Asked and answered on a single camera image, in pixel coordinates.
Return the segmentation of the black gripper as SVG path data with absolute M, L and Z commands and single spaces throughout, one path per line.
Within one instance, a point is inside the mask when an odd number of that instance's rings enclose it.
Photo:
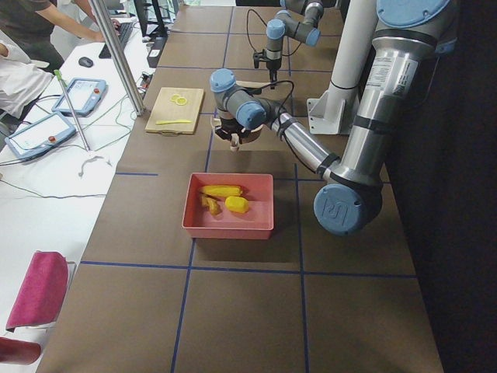
M 215 134 L 222 140 L 229 141 L 231 145 L 242 145 L 252 141 L 252 132 L 236 119 L 215 119 Z
M 252 55 L 254 68 L 259 68 L 261 63 L 266 64 L 266 68 L 269 70 L 270 78 L 270 88 L 274 89 L 277 82 L 277 71 L 281 67 L 282 63 L 282 51 L 271 51 L 263 49 L 260 52 L 254 52 Z

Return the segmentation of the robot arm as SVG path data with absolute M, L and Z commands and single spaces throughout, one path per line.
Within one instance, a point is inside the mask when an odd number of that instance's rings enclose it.
M 458 11 L 456 1 L 349 2 L 329 86 L 307 101 L 307 127 L 216 70 L 216 135 L 238 148 L 266 125 L 325 181 L 314 200 L 319 224 L 334 235 L 360 230 L 381 210 L 380 171 L 418 67 L 453 49 Z
M 260 62 L 265 63 L 269 81 L 275 83 L 282 64 L 284 37 L 314 47 L 321 35 L 318 24 L 324 8 L 334 4 L 334 1 L 330 5 L 323 1 L 280 1 L 282 10 L 266 25 L 266 48 L 252 55 L 254 67 L 258 68 Z

